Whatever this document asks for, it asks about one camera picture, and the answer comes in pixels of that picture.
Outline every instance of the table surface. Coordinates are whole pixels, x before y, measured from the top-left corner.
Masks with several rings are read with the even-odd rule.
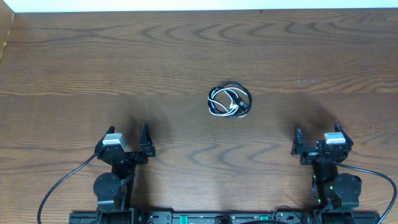
[[[395,9],[18,14],[0,66],[0,223],[35,223],[110,125],[136,148],[149,124],[157,156],[132,196],[146,208],[316,205],[312,168],[290,155],[294,126],[315,140],[336,119],[355,143],[345,164],[398,182],[397,40]],[[209,113],[226,80],[252,93],[246,117]],[[43,222],[94,210],[109,171],[95,159],[66,180]],[[340,172],[363,180],[358,210],[384,212],[386,180]]]

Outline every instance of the white wall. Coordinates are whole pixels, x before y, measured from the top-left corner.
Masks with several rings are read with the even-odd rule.
[[[398,7],[398,0],[4,0],[14,12]]]

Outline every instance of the cardboard edge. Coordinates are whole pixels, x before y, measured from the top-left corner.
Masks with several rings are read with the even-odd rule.
[[[11,31],[12,22],[14,21],[15,13],[8,7],[8,5],[0,0],[0,64],[4,49],[7,45],[7,38]]]

